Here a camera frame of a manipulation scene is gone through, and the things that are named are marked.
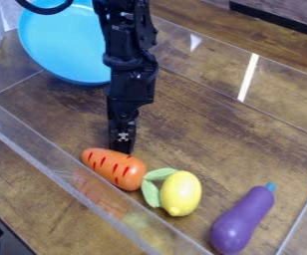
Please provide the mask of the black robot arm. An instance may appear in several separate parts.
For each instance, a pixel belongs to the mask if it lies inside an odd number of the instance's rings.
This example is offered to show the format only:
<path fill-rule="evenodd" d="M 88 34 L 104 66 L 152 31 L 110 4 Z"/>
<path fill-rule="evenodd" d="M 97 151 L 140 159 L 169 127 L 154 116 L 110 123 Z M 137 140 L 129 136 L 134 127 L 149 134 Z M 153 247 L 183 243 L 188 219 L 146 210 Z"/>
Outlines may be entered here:
<path fill-rule="evenodd" d="M 110 149 L 132 153 L 140 107 L 154 101 L 158 63 L 150 48 L 157 29 L 150 0 L 93 0 L 106 42 L 104 63 L 112 68 L 106 88 Z"/>

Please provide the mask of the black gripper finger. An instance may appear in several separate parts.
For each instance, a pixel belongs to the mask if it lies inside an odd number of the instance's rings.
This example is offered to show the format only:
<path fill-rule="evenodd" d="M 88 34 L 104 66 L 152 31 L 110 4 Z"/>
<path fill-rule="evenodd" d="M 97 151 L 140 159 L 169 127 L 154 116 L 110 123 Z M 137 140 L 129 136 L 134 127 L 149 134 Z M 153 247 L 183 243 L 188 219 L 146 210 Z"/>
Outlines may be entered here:
<path fill-rule="evenodd" d="M 137 139 L 137 121 L 121 123 L 117 120 L 109 121 L 109 142 L 110 149 L 125 154 L 134 151 Z"/>

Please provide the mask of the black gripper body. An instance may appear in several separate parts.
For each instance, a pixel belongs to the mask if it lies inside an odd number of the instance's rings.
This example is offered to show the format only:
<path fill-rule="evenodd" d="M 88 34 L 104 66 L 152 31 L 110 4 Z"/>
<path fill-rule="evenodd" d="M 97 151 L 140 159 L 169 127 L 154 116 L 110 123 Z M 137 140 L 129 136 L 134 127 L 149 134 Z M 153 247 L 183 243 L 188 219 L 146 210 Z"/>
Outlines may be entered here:
<path fill-rule="evenodd" d="M 132 60 L 105 54 L 104 62 L 112 68 L 112 84 L 106 91 L 109 119 L 125 124 L 137 117 L 138 108 L 154 101 L 158 63 L 150 53 Z"/>

